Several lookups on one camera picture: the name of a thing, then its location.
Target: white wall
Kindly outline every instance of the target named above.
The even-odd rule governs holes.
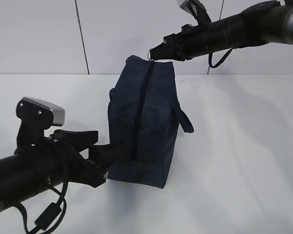
[[[0,158],[14,151],[23,96],[64,107],[65,129],[99,130],[108,143],[117,79],[0,75]],[[166,187],[70,184],[55,233],[293,234],[293,76],[177,76],[177,89],[195,133],[179,132]],[[56,199],[47,192],[26,201],[30,223]],[[6,233],[23,233],[15,209],[0,214]]]
[[[225,0],[223,17],[261,0]],[[222,0],[203,0],[218,20]],[[195,20],[176,0],[77,0],[92,74],[119,74],[132,55],[147,58],[163,37]],[[223,52],[216,53],[217,61]],[[175,62],[177,74],[206,74],[207,56]],[[0,0],[0,73],[87,74],[74,0]],[[211,74],[293,74],[293,46],[233,51]]]

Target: zipper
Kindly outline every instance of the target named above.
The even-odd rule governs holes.
[[[150,84],[154,64],[155,64],[155,62],[151,61],[151,64],[148,68],[148,71],[146,73],[146,76],[142,82],[141,89],[140,89],[139,102],[138,102],[136,117],[135,117],[135,121],[134,121],[134,125],[133,125],[131,160],[137,159],[138,136],[139,136],[139,130],[141,127],[143,107],[145,105],[145,100],[146,100],[146,96],[147,96],[147,88],[148,88],[148,85]]]

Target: blue fabric bag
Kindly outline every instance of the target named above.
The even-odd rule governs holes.
[[[108,121],[110,143],[127,144],[108,178],[164,188],[179,124],[194,132],[180,108],[172,62],[129,57],[110,91]]]

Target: black cable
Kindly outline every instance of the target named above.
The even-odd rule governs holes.
[[[53,186],[48,185],[47,187],[48,187],[48,189],[54,191],[56,194],[58,194],[60,196],[62,195],[62,193],[60,191],[58,191],[56,188],[54,188]],[[25,229],[26,234],[36,234],[37,232],[40,231],[39,227],[35,227],[30,232],[28,231],[28,227],[27,227],[27,220],[28,220],[27,211],[26,211],[26,208],[20,202],[13,204],[13,207],[17,208],[19,210],[19,212],[21,213],[22,217],[23,217],[23,224],[24,224],[24,229]],[[65,198],[63,198],[63,210],[62,210],[62,213],[61,213],[59,219],[53,225],[52,228],[50,228],[49,230],[47,230],[47,231],[45,231],[45,232],[43,232],[41,234],[50,234],[50,233],[54,232],[58,228],[58,226],[61,224],[61,222],[63,221],[63,218],[65,216],[66,210],[67,210],[67,202],[66,202]]]
[[[216,63],[215,65],[212,64],[212,58],[213,58],[213,54],[209,54],[209,67],[210,68],[217,68],[219,67],[227,58],[228,56],[231,54],[231,52],[233,51],[234,48],[229,49],[225,55],[219,60],[218,63]]]
[[[60,150],[57,145],[55,145],[55,141],[53,139],[47,139],[45,141],[46,144],[52,145],[55,148],[56,154],[59,155],[61,157],[61,161],[62,161],[62,165],[63,165],[63,187],[62,187],[62,191],[58,191],[56,188],[54,188],[52,185],[47,184],[47,188],[52,190],[53,192],[55,192],[56,194],[58,194],[60,197],[56,203],[56,205],[58,207],[60,207],[60,205],[63,203],[63,210],[61,212],[60,217],[58,218],[58,220],[56,221],[56,223],[47,231],[41,233],[41,234],[50,234],[52,232],[54,232],[58,226],[61,224],[61,222],[63,221],[63,218],[66,214],[66,210],[67,210],[67,202],[65,200],[65,195],[67,192],[67,188],[68,188],[68,165],[67,165],[67,161],[65,160],[65,155],[64,155],[64,150],[69,152],[69,148],[67,147],[66,144],[62,145],[62,149],[64,150]],[[40,231],[40,227],[36,226],[33,230],[28,231],[28,227],[27,227],[27,220],[28,220],[28,215],[27,215],[27,211],[26,208],[20,203],[17,202],[15,204],[12,204],[11,206],[17,208],[19,210],[19,212],[21,213],[22,217],[23,217],[23,224],[24,224],[24,230],[26,232],[26,234],[36,234],[37,232]]]

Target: white table surface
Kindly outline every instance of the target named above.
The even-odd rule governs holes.
[[[62,106],[64,129],[99,130],[99,143],[108,143],[108,91],[117,78],[0,75],[0,158],[15,149],[23,96]],[[178,133],[166,187],[70,184],[55,233],[293,234],[293,76],[176,79],[195,133]],[[56,199],[46,192],[26,201],[29,223]],[[6,233],[24,233],[15,209],[0,213]]]

